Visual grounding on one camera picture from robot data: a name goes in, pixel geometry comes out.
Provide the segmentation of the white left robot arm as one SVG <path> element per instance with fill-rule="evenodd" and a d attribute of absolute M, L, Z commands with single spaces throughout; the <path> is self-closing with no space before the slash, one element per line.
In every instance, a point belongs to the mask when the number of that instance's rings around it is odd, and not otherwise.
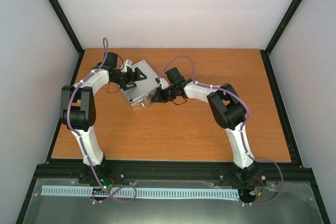
<path fill-rule="evenodd" d="M 92 67 L 86 77 L 61 89 L 60 121 L 76 138 L 83 163 L 95 166 L 90 176 L 100 184 L 108 180 L 109 170 L 101 165 L 104 154 L 94 129 L 95 94 L 106 84 L 115 83 L 121 90 L 127 91 L 135 88 L 137 81 L 147 79 L 139 67 L 130 66 L 131 61 L 123 61 L 118 69 L 119 58 L 113 52 L 106 52 L 103 60 Z"/>

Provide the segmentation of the aluminium poker case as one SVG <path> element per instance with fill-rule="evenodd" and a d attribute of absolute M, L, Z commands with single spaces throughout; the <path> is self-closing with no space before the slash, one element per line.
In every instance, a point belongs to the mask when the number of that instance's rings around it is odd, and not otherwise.
<path fill-rule="evenodd" d="M 133 70 L 135 67 L 138 67 L 147 76 L 147 79 L 135 82 L 137 84 L 135 88 L 125 91 L 121 89 L 121 93 L 131 107 L 135 108 L 141 104 L 146 108 L 151 105 L 150 98 L 159 87 L 155 80 L 158 75 L 145 60 L 141 60 L 135 64 L 132 63 L 130 69 Z"/>

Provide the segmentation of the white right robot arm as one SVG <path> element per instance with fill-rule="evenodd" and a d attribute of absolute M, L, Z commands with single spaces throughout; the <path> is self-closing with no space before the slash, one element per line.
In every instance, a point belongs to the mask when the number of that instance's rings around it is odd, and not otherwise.
<path fill-rule="evenodd" d="M 248 110 L 234 88 L 229 83 L 213 86 L 192 79 L 186 80 L 176 67 L 165 74 L 167 80 L 155 78 L 159 87 L 151 97 L 151 102 L 174 103 L 177 97 L 182 97 L 184 100 L 196 99 L 208 103 L 215 122 L 228 136 L 236 166 L 234 176 L 241 184 L 247 183 L 257 168 L 246 134 Z"/>

